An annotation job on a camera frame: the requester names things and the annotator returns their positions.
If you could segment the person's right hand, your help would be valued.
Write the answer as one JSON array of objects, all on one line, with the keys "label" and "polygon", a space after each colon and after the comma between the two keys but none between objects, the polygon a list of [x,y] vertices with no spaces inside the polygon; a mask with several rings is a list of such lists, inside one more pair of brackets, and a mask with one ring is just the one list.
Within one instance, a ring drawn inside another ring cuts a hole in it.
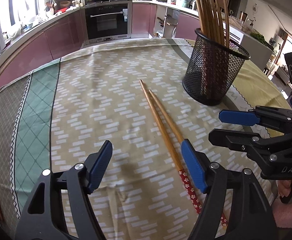
[{"label": "person's right hand", "polygon": [[279,180],[278,184],[278,193],[281,197],[287,197],[291,191],[292,180]]}]

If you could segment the pink sleeve forearm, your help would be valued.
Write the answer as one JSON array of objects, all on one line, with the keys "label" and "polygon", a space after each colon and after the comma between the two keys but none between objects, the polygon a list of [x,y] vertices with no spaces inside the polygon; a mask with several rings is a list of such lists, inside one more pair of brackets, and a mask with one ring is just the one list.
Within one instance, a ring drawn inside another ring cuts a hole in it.
[{"label": "pink sleeve forearm", "polygon": [[292,228],[292,203],[283,204],[278,197],[272,204],[272,211],[279,228]]}]

